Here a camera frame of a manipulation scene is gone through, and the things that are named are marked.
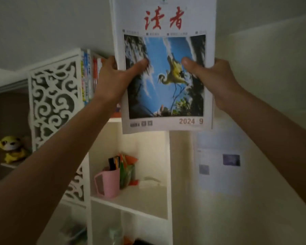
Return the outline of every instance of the forearm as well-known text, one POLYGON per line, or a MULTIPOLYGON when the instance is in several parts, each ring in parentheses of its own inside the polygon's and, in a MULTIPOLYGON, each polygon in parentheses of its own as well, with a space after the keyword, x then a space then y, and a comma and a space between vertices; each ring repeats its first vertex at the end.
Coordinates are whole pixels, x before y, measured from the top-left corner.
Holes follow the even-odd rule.
POLYGON ((111 105, 94 99, 0 183, 0 244, 36 242, 113 112, 111 105), (3 227, 9 236, 2 236, 3 227))
POLYGON ((306 130, 245 90, 225 103, 224 110, 306 202, 306 130))

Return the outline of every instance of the plush toy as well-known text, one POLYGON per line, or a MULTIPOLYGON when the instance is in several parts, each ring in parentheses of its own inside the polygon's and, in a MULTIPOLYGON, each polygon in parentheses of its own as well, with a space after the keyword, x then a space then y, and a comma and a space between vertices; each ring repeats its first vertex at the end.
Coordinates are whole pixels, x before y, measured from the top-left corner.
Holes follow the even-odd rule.
POLYGON ((24 160, 29 154, 20 139, 15 136, 5 136, 1 139, 0 148, 7 152, 4 160, 8 164, 24 160))

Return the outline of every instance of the carved lattice panel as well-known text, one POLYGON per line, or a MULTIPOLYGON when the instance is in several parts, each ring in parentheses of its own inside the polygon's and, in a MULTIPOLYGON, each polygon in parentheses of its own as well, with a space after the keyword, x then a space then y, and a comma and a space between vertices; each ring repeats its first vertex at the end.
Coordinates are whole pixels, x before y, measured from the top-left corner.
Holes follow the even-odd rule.
MULTIPOLYGON (((33 150, 37 150, 81 108, 79 57, 33 70, 29 75, 33 150)), ((70 182, 64 198, 84 201, 82 166, 70 182)))

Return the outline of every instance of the person's left arm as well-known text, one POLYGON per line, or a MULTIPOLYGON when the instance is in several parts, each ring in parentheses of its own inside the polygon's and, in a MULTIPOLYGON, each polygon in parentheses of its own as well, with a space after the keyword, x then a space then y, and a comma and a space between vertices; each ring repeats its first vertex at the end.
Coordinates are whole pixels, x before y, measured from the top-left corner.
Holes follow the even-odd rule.
POLYGON ((99 132, 143 59, 126 71, 110 57, 93 100, 0 182, 0 244, 35 244, 99 132))

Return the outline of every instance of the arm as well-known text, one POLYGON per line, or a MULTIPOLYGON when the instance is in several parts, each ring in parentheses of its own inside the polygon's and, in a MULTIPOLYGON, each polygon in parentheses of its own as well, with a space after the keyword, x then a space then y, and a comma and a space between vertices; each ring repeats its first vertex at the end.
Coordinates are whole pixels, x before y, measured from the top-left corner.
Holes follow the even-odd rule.
POLYGON ((0 244, 36 243, 128 84, 148 62, 127 71, 114 64, 110 57, 101 69, 91 103, 0 183, 0 244))
POLYGON ((214 94, 216 105, 246 132, 306 203, 306 130, 244 90, 227 61, 206 69, 184 58, 184 67, 214 94))

